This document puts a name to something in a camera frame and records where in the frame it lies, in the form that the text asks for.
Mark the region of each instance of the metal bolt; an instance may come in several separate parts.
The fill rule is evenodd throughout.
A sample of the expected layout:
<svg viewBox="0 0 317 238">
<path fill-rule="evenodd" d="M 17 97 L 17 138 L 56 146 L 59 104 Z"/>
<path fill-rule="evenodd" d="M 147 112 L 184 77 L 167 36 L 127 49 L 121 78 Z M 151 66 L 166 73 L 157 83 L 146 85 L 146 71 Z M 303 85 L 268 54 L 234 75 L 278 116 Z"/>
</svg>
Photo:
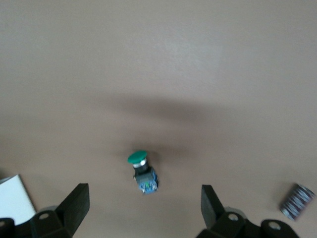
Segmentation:
<svg viewBox="0 0 317 238">
<path fill-rule="evenodd" d="M 278 223 L 276 223 L 276 222 L 269 222 L 268 225 L 273 230 L 280 230 L 281 229 L 281 226 Z"/>
<path fill-rule="evenodd" d="M 43 213 L 42 215 L 39 216 L 39 219 L 40 220 L 44 220 L 46 219 L 47 217 L 49 217 L 50 215 L 48 213 Z"/>
<path fill-rule="evenodd" d="M 228 218 L 234 222 L 239 220 L 238 216 L 236 214 L 233 214 L 233 213 L 229 214 Z"/>
</svg>

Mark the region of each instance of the green push button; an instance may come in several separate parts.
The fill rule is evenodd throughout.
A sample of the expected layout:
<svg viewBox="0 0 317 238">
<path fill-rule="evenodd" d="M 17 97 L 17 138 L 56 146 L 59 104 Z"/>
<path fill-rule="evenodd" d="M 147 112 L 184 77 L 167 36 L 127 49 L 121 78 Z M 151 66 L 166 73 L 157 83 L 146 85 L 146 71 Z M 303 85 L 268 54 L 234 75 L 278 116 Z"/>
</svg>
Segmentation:
<svg viewBox="0 0 317 238">
<path fill-rule="evenodd" d="M 129 156 L 128 162 L 131 164 L 138 164 L 147 156 L 147 152 L 144 150 L 137 151 Z"/>
</svg>

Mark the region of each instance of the capacitor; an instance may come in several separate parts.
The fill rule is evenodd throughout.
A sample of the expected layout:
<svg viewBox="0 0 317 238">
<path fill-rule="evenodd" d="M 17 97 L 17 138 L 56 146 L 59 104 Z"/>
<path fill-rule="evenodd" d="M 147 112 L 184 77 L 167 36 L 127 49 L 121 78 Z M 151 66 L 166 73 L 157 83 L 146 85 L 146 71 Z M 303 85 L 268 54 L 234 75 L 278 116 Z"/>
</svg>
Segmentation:
<svg viewBox="0 0 317 238">
<path fill-rule="evenodd" d="M 289 219 L 295 221 L 315 198 L 315 194 L 308 188 L 294 184 L 288 195 L 280 204 L 280 211 Z"/>
</svg>

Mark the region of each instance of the blue terminal block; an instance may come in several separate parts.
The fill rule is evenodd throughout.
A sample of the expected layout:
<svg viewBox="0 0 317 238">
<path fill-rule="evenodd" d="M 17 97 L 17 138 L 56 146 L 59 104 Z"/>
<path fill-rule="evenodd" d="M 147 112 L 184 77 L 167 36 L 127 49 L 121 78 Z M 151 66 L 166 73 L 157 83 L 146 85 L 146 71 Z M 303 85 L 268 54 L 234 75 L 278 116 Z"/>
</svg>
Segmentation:
<svg viewBox="0 0 317 238">
<path fill-rule="evenodd" d="M 143 194 L 151 194 L 159 187 L 158 176 L 155 170 L 149 166 L 146 151 L 137 151 L 129 156 L 128 162 L 133 164 L 134 179 Z"/>
</svg>

